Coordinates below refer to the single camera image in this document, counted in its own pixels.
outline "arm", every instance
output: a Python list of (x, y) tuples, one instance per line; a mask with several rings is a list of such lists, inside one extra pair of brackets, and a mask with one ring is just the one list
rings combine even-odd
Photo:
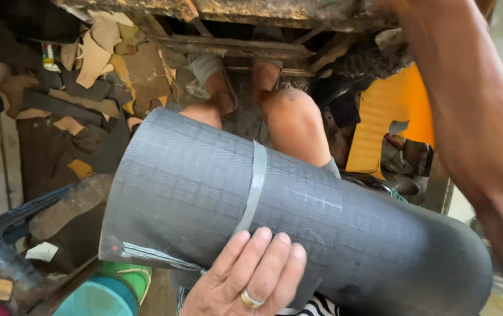
[(397, 0), (445, 169), (503, 267), (503, 64), (472, 0)]

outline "textured rubber surface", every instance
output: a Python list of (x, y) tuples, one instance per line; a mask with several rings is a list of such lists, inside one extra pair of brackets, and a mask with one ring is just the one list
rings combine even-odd
[[(269, 226), (300, 242), (309, 269), (322, 278), (318, 292), (370, 314), (481, 310), (492, 267), (467, 226), (269, 148), (267, 154), (250, 230)], [(245, 209), (252, 155), (251, 141), (166, 109), (153, 111), (115, 176), (100, 258), (159, 264), (122, 257), (122, 242), (129, 242), (210, 267)]]

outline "foot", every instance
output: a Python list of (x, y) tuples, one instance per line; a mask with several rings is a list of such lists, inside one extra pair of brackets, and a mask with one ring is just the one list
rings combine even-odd
[(256, 61), (253, 65), (253, 102), (261, 106), (263, 99), (273, 90), (281, 68), (269, 61)]
[(232, 95), (224, 79), (224, 74), (219, 71), (212, 74), (205, 82), (205, 90), (211, 96), (206, 103), (218, 107), (220, 117), (230, 113), (234, 108)]

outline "white paper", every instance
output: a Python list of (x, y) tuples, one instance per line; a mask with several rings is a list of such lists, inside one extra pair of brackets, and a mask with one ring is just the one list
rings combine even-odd
[(37, 259), (45, 262), (50, 262), (57, 251), (57, 246), (45, 241), (42, 244), (27, 250), (25, 259)]

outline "hand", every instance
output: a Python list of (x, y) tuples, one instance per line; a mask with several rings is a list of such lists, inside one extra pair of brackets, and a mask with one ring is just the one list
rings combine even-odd
[[(261, 227), (250, 239), (246, 231), (236, 234), (195, 284), (179, 316), (273, 316), (293, 300), (306, 267), (306, 252), (291, 244), (285, 233), (271, 241), (271, 230)], [(255, 301), (252, 309), (241, 298), (244, 289)]]

